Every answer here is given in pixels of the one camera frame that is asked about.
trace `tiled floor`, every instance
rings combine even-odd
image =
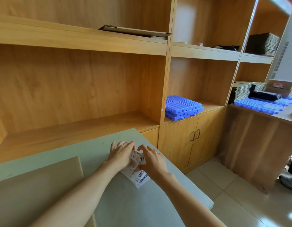
[[[268,195],[214,158],[186,175],[214,202],[227,227],[292,227],[292,190],[279,182]]]

